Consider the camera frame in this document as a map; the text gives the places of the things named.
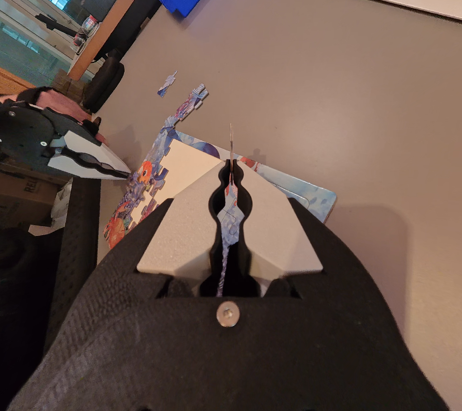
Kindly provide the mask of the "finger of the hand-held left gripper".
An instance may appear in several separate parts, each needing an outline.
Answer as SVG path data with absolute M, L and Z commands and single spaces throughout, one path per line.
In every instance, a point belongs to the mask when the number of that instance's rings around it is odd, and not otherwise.
M 96 160 L 97 165 L 110 171 L 112 174 L 118 172 L 124 176 L 130 176 L 129 167 L 121 160 L 106 144 L 98 144 L 98 140 L 86 139 L 72 131 L 67 131 L 63 137 L 66 148 L 76 153 L 83 161 Z
M 128 175 L 113 170 L 104 170 L 101 166 L 93 164 L 91 167 L 80 165 L 67 155 L 55 155 L 50 158 L 48 166 L 70 174 L 72 177 L 101 179 L 101 180 L 126 180 Z

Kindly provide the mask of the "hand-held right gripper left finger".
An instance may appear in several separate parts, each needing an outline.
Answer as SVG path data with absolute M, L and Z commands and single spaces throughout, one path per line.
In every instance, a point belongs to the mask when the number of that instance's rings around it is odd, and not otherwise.
M 137 264 L 138 272 L 180 278 L 192 288 L 211 275 L 217 223 L 209 201 L 221 186 L 218 175 L 226 166 L 221 161 L 174 197 Z

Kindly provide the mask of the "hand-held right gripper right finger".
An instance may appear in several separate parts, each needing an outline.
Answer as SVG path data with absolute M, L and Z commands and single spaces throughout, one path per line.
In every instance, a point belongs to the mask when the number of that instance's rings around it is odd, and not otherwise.
M 240 161 L 233 161 L 238 206 L 245 214 L 239 237 L 250 252 L 244 268 L 262 293 L 261 283 L 281 277 L 320 273 L 323 270 L 292 203 L 279 189 Z

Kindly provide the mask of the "sea animals jigsaw puzzle board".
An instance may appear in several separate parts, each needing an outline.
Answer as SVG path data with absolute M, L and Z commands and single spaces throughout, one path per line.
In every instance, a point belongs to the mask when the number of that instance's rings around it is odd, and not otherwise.
M 167 199 L 174 199 L 187 186 L 229 159 L 223 149 L 182 132 L 161 132 L 141 167 L 151 170 L 150 185 L 143 200 L 134 205 L 124 195 L 112 217 L 104 228 L 104 238 L 112 249 L 128 232 L 148 217 Z M 288 199 L 298 201 L 320 222 L 324 223 L 336 202 L 334 192 L 315 186 L 296 177 L 278 171 L 244 156 L 235 155 L 260 177 L 279 189 Z M 224 255 L 239 238 L 239 227 L 244 213 L 237 205 L 237 187 L 226 185 L 222 195 L 225 204 L 219 206 L 217 219 L 220 222 Z

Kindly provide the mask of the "white blue striped puzzle piece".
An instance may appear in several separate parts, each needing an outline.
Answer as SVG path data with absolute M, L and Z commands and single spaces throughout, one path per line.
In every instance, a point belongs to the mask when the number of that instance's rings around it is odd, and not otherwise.
M 160 97 L 164 97 L 168 88 L 174 83 L 175 79 L 176 79 L 176 74 L 177 74 L 177 70 L 174 71 L 172 74 L 170 74 L 169 76 L 167 76 L 167 78 L 165 79 L 165 82 L 164 84 L 159 88 L 159 90 L 157 91 L 157 94 L 160 96 Z

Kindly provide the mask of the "person's left hand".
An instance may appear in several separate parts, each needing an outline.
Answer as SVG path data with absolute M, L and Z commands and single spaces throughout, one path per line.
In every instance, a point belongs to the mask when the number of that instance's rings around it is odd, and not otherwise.
M 80 123 L 84 120 L 91 121 L 91 116 L 78 103 L 55 90 L 41 91 L 34 105 L 40 108 L 50 108 L 57 113 L 70 116 Z

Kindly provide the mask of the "white crumpled paper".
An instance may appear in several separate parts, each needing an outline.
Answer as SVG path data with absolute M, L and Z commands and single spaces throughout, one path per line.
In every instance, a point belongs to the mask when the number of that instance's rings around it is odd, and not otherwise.
M 66 224 L 67 212 L 72 192 L 71 178 L 57 193 L 50 217 L 52 220 L 51 229 L 53 231 L 64 228 Z

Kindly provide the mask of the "cardboard box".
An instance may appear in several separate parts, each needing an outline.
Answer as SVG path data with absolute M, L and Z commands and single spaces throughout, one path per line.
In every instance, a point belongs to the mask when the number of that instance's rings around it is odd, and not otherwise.
M 51 210 L 67 174 L 41 173 L 4 159 L 0 165 L 0 227 L 51 225 Z

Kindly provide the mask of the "striped purple coral puzzle piece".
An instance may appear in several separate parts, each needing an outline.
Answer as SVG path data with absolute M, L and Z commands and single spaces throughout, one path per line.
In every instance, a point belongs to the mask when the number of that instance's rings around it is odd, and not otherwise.
M 174 115 L 175 123 L 185 119 L 193 110 L 199 108 L 208 96 L 208 91 L 202 83 L 197 88 L 193 89 L 188 96 L 188 99 L 176 110 Z

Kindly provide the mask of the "wooden edged table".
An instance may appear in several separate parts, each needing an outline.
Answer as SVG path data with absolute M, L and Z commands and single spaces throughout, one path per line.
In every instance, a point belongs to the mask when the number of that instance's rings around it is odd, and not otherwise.
M 114 29 L 135 0 L 116 0 L 105 19 L 99 23 L 95 33 L 86 41 L 80 54 L 76 55 L 67 75 L 73 80 L 79 80 L 87 71 L 95 56 L 104 46 Z

